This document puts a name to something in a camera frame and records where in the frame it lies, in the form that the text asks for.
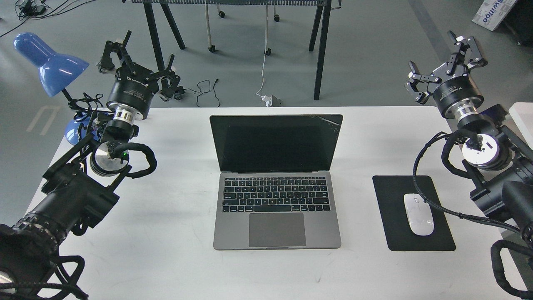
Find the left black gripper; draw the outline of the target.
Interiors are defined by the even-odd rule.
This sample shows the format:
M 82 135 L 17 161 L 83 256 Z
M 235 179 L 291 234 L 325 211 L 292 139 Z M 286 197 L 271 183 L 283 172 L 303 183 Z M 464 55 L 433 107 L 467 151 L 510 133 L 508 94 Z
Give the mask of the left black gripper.
M 158 95 L 163 101 L 181 99 L 184 91 L 179 85 L 181 77 L 176 74 L 173 62 L 175 55 L 168 58 L 163 71 L 152 72 L 140 65 L 133 65 L 131 56 L 126 46 L 132 32 L 127 31 L 125 38 L 120 42 L 107 40 L 100 61 L 97 63 L 98 71 L 102 74 L 116 73 L 116 80 L 108 97 L 107 107 L 113 112 L 116 110 L 129 110 L 135 120 L 144 120 L 148 117 L 152 99 Z M 112 61 L 115 53 L 121 63 L 117 69 Z

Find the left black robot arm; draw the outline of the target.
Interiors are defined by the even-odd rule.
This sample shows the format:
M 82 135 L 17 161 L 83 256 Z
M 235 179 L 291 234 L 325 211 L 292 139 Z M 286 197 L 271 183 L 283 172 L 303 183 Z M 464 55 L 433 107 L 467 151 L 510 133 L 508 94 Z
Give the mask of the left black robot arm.
M 86 61 L 55 52 L 31 32 L 14 40 L 15 49 L 38 68 L 46 93 L 65 95 L 86 134 L 44 173 L 45 198 L 15 225 L 1 225 L 2 300 L 41 300 L 43 289 L 57 291 L 51 300 L 68 295 L 86 300 L 77 285 L 85 260 L 61 256 L 61 243 L 69 233 L 81 236 L 105 218 L 119 200 L 115 189 L 124 178 L 141 178 L 156 169 L 154 152 L 131 141 L 139 132 L 135 121 L 147 118 L 154 95 L 175 96 L 180 77 L 172 69 L 173 56 L 158 72 L 133 62 L 126 49 L 130 36 L 107 41 L 98 63 L 99 72 L 116 78 L 107 111 L 80 106 L 66 91 L 86 70 Z

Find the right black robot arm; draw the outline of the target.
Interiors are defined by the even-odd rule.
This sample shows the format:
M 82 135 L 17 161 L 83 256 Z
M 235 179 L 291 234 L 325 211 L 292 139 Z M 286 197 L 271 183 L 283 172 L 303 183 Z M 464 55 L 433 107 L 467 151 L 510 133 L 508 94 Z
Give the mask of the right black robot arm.
M 432 208 L 462 220 L 520 234 L 525 246 L 507 240 L 493 243 L 492 270 L 501 289 L 522 300 L 531 300 L 530 290 L 516 289 L 506 278 L 501 250 L 506 248 L 522 254 L 532 265 L 532 149 L 504 125 L 508 112 L 500 104 L 478 111 L 484 98 L 471 71 L 488 62 L 476 39 L 456 36 L 453 32 L 448 32 L 448 36 L 453 42 L 453 51 L 430 74 L 421 74 L 414 62 L 408 63 L 411 72 L 406 89 L 413 99 L 424 105 L 432 98 L 443 118 L 457 122 L 454 132 L 437 133 L 419 152 L 413 165 L 413 184 Z M 473 182 L 475 188 L 470 192 L 470 199 L 483 212 L 482 217 L 444 208 L 421 190 L 417 180 L 419 161 L 440 139 L 446 141 L 441 152 L 442 164 L 450 173 Z

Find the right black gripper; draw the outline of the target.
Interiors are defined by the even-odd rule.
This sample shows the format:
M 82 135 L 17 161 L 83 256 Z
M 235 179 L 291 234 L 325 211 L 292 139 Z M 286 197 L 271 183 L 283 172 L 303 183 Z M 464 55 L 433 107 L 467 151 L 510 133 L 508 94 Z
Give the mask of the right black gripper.
M 473 36 L 456 36 L 452 31 L 448 36 L 454 48 L 449 59 L 437 68 L 437 76 L 420 74 L 417 65 L 409 61 L 411 72 L 405 87 L 415 102 L 424 105 L 432 96 L 443 118 L 462 120 L 478 114 L 477 108 L 484 101 L 469 73 L 485 67 L 488 61 Z

